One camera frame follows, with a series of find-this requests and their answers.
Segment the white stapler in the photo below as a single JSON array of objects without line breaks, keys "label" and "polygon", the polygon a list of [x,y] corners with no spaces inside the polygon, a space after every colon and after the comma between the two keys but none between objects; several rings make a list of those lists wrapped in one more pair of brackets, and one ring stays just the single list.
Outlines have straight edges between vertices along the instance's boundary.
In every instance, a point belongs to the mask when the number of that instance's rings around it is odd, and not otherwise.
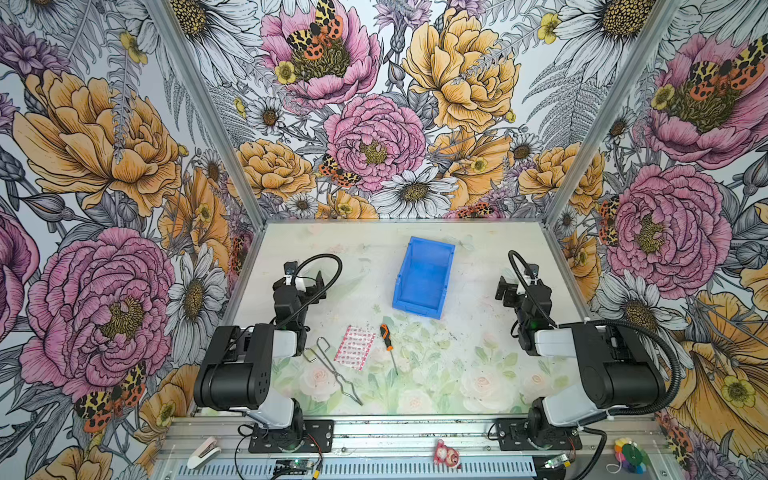
[{"label": "white stapler", "polygon": [[215,437],[208,437],[203,443],[188,457],[186,467],[190,470],[196,470],[204,466],[216,455],[221,452],[218,441]]}]

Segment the colourful round toy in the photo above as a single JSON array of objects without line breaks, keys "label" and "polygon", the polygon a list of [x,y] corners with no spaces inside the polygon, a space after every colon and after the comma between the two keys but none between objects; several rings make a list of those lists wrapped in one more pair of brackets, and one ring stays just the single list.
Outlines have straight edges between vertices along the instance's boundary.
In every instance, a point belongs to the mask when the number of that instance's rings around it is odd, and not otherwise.
[{"label": "colourful round toy", "polygon": [[614,456],[620,471],[643,474],[650,466],[647,452],[628,437],[619,438],[614,442]]}]

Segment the left green circuit board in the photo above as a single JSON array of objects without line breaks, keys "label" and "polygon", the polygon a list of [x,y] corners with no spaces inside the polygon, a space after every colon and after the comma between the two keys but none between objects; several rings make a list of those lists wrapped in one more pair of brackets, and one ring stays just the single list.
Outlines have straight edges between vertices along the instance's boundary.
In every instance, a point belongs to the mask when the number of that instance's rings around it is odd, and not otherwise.
[{"label": "left green circuit board", "polygon": [[274,478],[284,475],[306,475],[314,472],[316,462],[309,459],[277,460],[272,472]]}]

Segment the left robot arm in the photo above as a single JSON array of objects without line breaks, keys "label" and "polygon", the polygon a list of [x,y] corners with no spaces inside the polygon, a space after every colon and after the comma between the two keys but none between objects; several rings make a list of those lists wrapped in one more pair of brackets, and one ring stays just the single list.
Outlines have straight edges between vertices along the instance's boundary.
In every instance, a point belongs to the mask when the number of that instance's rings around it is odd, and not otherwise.
[{"label": "left robot arm", "polygon": [[252,419],[259,453],[294,452],[309,439],[299,402],[271,386],[273,363],[304,353],[308,306],[325,298],[322,274],[299,271],[296,262],[284,264],[285,277],[273,285],[272,322],[215,329],[193,387],[197,406]]}]

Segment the orange black screwdriver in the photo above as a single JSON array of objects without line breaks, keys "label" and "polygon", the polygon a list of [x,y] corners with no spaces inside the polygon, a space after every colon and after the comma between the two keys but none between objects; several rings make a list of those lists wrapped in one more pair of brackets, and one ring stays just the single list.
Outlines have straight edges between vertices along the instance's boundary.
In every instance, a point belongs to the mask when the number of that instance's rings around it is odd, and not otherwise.
[{"label": "orange black screwdriver", "polygon": [[394,367],[394,370],[395,370],[395,374],[398,375],[399,371],[398,371],[398,368],[397,368],[396,360],[394,358],[394,348],[393,348],[393,344],[392,344],[392,338],[391,338],[390,329],[389,329],[387,324],[382,323],[380,325],[380,327],[379,327],[379,330],[380,330],[380,334],[381,334],[382,340],[384,341],[386,350],[390,354],[390,357],[391,357],[391,360],[392,360],[392,363],[393,363],[393,367]]}]

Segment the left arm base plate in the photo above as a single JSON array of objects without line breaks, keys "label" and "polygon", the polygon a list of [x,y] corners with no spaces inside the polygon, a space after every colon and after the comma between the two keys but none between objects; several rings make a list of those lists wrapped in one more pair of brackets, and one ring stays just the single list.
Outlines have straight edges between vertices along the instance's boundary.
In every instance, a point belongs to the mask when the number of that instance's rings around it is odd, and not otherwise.
[{"label": "left arm base plate", "polygon": [[251,454],[326,454],[332,450],[334,427],[332,420],[311,420],[301,428],[292,425],[284,429],[257,429],[247,449]]}]

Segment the pink patterned packet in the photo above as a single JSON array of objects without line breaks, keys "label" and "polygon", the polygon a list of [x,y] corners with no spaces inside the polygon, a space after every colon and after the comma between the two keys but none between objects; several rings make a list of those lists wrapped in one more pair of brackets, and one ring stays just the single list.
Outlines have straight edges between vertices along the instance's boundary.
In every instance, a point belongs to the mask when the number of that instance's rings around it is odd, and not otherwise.
[{"label": "pink patterned packet", "polygon": [[376,334],[373,331],[349,326],[344,333],[334,361],[353,370],[362,371],[375,339]]}]

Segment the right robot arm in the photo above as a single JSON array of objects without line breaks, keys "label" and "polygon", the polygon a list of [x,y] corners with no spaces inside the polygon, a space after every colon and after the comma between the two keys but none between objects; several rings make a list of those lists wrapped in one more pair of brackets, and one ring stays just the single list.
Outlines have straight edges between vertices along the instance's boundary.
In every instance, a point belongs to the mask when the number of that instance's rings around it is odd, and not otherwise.
[{"label": "right robot arm", "polygon": [[524,421],[498,422],[499,442],[539,449],[580,446],[579,429],[615,415],[647,415],[665,406],[669,384],[641,341],[650,332],[622,322],[552,323],[552,289],[531,271],[500,277],[495,298],[515,311],[511,335],[532,357],[573,359],[576,382],[531,401]]}]

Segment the pink toy figure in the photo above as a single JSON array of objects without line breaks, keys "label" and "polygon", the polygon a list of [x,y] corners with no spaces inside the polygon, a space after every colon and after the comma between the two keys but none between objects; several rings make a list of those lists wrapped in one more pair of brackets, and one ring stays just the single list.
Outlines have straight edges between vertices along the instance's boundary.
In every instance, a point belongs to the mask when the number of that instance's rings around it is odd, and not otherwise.
[{"label": "pink toy figure", "polygon": [[460,465],[460,454],[455,448],[448,446],[443,439],[438,439],[433,462],[438,466],[456,469]]}]

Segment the aluminium front rail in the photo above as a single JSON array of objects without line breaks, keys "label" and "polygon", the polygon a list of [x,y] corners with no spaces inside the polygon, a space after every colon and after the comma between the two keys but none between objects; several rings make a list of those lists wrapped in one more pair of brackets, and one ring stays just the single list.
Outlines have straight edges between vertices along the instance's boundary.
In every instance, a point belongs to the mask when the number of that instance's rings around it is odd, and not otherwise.
[{"label": "aluminium front rail", "polygon": [[[490,428],[492,415],[342,416],[334,418],[332,450],[326,454],[251,454],[248,420],[236,416],[181,419],[170,428],[155,464],[155,479],[268,479],[277,460],[321,461],[323,479],[571,479],[587,466],[599,439],[582,433],[583,448],[567,468],[547,470],[557,451],[502,451]],[[188,457],[208,437],[221,452],[199,469]],[[438,439],[460,454],[456,469],[433,462]]]}]

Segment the green circuit board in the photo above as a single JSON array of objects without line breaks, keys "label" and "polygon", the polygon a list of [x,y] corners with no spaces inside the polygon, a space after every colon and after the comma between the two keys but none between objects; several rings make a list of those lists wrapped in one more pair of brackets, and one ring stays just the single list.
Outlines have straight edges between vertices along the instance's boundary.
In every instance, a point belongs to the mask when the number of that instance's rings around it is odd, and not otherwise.
[{"label": "green circuit board", "polygon": [[306,475],[314,472],[316,462],[309,459],[277,460],[272,472],[274,478],[284,475]]},{"label": "green circuit board", "polygon": [[545,469],[567,468],[570,465],[571,465],[571,459],[569,455],[565,453],[551,457],[543,463],[543,467]]}]

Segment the right green circuit board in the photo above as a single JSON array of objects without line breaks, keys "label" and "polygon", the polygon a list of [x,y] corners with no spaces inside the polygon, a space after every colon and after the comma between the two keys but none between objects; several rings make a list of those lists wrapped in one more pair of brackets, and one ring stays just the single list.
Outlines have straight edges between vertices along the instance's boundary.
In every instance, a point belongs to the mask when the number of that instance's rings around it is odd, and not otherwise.
[{"label": "right green circuit board", "polygon": [[543,463],[543,467],[545,469],[567,468],[570,465],[571,465],[571,459],[569,455],[565,453],[551,457]]}]

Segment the blue plastic bin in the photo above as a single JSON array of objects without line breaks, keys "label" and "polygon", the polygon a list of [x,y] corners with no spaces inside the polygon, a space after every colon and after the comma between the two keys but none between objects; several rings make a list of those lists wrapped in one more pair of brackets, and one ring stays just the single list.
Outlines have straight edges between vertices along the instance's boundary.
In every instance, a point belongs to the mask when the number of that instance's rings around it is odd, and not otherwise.
[{"label": "blue plastic bin", "polygon": [[395,282],[392,306],[440,320],[455,249],[453,244],[412,237]]}]

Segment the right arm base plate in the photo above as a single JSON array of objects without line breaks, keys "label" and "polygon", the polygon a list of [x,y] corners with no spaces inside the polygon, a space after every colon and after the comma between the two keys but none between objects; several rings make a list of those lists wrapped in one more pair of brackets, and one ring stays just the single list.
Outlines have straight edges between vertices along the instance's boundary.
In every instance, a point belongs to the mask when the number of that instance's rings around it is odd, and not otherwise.
[{"label": "right arm base plate", "polygon": [[574,428],[554,427],[546,422],[541,426],[532,426],[528,419],[523,418],[497,419],[494,426],[502,451],[578,451],[583,448],[579,433]]}]

